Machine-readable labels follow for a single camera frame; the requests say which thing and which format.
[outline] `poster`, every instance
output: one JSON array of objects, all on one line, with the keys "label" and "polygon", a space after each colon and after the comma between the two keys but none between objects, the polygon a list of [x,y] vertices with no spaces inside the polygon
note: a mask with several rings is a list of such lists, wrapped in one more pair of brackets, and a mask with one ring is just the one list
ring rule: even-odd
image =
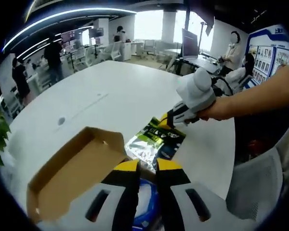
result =
[{"label": "poster", "polygon": [[249,53],[252,54],[255,60],[256,60],[257,50],[258,50],[258,46],[250,46]]},{"label": "poster", "polygon": [[275,74],[278,66],[282,64],[289,65],[289,50],[277,48],[275,61],[274,61],[274,67],[273,67],[271,75]]}]

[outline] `led strip light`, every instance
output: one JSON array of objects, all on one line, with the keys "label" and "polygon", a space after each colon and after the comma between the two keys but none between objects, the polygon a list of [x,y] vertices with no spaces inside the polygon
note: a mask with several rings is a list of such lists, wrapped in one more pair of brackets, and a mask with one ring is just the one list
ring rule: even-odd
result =
[{"label": "led strip light", "polygon": [[32,23],[31,25],[25,27],[24,29],[22,29],[21,31],[19,31],[16,35],[14,35],[14,37],[12,37],[2,48],[2,51],[4,51],[4,49],[7,48],[7,46],[9,46],[17,37],[19,37],[21,34],[25,33],[27,30],[29,30],[30,28],[36,26],[37,24],[40,24],[42,22],[45,22],[48,19],[51,18],[55,18],[64,14],[68,14],[68,13],[75,13],[75,12],[81,12],[81,11],[117,11],[117,12],[125,12],[125,13],[134,13],[136,14],[135,11],[128,11],[128,10],[123,10],[123,9],[116,9],[116,8],[83,8],[83,9],[75,9],[75,10],[70,10],[70,11],[64,11],[61,13],[56,13],[53,14],[51,16],[48,16],[46,18],[43,18],[41,20],[36,21],[35,23]]}]

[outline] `desk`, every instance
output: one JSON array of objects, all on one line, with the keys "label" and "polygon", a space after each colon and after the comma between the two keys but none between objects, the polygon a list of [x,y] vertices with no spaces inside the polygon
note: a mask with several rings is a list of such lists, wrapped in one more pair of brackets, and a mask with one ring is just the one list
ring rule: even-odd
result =
[{"label": "desk", "polygon": [[221,68],[219,64],[214,65],[210,63],[208,60],[204,59],[201,55],[199,55],[198,58],[190,58],[190,59],[180,58],[180,60],[183,60],[183,62],[196,67],[203,67],[207,72],[209,72],[209,74],[213,74],[214,72],[216,72],[218,69]]},{"label": "desk", "polygon": [[[121,132],[126,143],[153,116],[160,118],[180,100],[176,89],[184,81],[162,70],[106,61],[39,95],[10,125],[7,148],[16,158],[13,195],[20,206],[26,210],[26,188],[33,175],[85,126]],[[59,126],[61,117],[66,121]],[[198,121],[180,130],[186,138],[174,159],[191,181],[202,182],[225,199],[234,167],[234,120]]]},{"label": "desk", "polygon": [[131,50],[133,55],[141,56],[143,54],[143,48],[144,42],[131,42]]}]

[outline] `monitor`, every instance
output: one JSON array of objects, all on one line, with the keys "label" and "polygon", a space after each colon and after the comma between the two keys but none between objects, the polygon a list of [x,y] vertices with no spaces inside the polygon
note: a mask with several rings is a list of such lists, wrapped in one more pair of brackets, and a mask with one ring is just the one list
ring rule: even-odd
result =
[{"label": "monitor", "polygon": [[104,28],[91,28],[89,29],[89,37],[90,38],[97,38],[104,36]]},{"label": "monitor", "polygon": [[182,28],[182,57],[197,58],[199,54],[197,35]]},{"label": "monitor", "polygon": [[62,42],[69,42],[71,40],[79,39],[79,32],[77,30],[68,31],[61,34]]}]

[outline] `open cardboard box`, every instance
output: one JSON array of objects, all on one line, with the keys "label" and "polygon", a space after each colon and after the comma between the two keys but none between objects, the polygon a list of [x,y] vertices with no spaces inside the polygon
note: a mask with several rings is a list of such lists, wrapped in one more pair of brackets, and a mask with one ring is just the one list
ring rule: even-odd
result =
[{"label": "open cardboard box", "polygon": [[[129,160],[121,133],[85,127],[37,172],[28,184],[27,213],[34,223],[66,214],[70,203]],[[141,169],[154,182],[154,173]]]}]

